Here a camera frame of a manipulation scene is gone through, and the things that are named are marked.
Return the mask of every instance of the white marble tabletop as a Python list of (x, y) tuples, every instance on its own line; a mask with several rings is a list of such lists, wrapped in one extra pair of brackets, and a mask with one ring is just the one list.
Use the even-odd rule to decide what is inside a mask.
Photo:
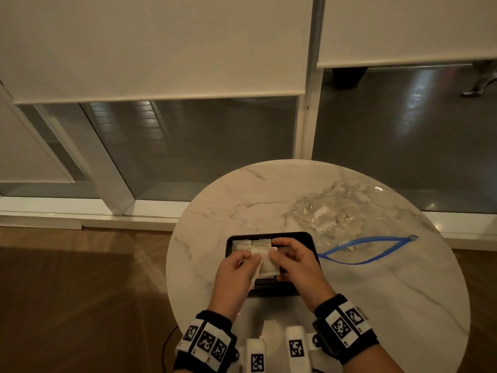
[[(227, 238), (301, 231), (290, 211), (299, 200), (344, 192), (371, 209), (380, 209), (419, 238), (362, 266), (321, 260), (326, 278), (369, 317), (380, 343), (405, 372), (456, 372), (468, 342), (470, 307), (464, 277), (450, 247), (401, 195), (366, 175), (323, 162), (256, 163), (219, 178), (190, 203), (174, 229), (166, 263), (167, 290), (181, 331), (209, 303)], [(264, 320), (277, 321), (271, 333), (279, 333), (278, 340), (282, 327), (290, 325), (312, 332), (315, 318), (299, 296), (249, 298), (233, 325), (238, 345), (258, 338)], [(269, 343), (268, 357), (281, 348), (279, 341)], [(339, 364), (321, 351), (313, 352), (311, 358), (315, 368), (340, 371)], [(286, 359), (268, 359), (268, 371), (288, 371), (285, 364)]]

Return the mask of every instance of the black plastic tray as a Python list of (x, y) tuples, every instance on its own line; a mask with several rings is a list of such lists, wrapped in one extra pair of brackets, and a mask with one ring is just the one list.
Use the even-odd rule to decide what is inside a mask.
[[(277, 237), (289, 237), (295, 238), (297, 241), (302, 243), (305, 247), (311, 250), (319, 263), (318, 253), (316, 252), (316, 247), (314, 246), (314, 241), (312, 236), (308, 232), (288, 232), (288, 233), (270, 233), (270, 234), (248, 234), (245, 236), (231, 236), (226, 241), (226, 255), (228, 257), (231, 254), (233, 241), (239, 240), (263, 240), (263, 239), (273, 239)], [(283, 296), (298, 296), (295, 286), (291, 282), (279, 282), (275, 278), (263, 278), (257, 279), (255, 281), (255, 289), (252, 289), (249, 293), (249, 297), (283, 297)]]

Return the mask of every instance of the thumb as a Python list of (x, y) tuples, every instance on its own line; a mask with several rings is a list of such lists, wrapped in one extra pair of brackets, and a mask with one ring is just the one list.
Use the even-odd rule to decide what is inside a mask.
[(259, 267), (261, 259), (260, 254), (253, 254), (250, 259), (247, 259), (242, 264), (239, 270), (246, 273), (248, 277), (252, 277), (257, 267)]
[(269, 257), (273, 262), (279, 264), (280, 267), (287, 270), (287, 272), (290, 272), (297, 264), (294, 260), (291, 260), (289, 257), (285, 257), (282, 253), (274, 249), (269, 251)]

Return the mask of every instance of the left hand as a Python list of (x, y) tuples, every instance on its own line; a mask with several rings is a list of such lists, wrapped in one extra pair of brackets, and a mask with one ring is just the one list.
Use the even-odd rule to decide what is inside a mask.
[(251, 279), (261, 260), (260, 254), (235, 251), (224, 259), (216, 273), (211, 302), (207, 310), (224, 315), (234, 322), (251, 288)]

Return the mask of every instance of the wristband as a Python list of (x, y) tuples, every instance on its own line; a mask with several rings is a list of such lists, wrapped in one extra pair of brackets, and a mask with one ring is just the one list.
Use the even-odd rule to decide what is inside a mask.
[(371, 325), (343, 295), (323, 302), (314, 312), (313, 326), (322, 350), (342, 365), (369, 347), (380, 344)]
[(232, 325), (229, 319), (213, 311), (198, 313), (176, 347), (174, 370), (226, 373), (237, 343), (237, 337), (231, 333)]

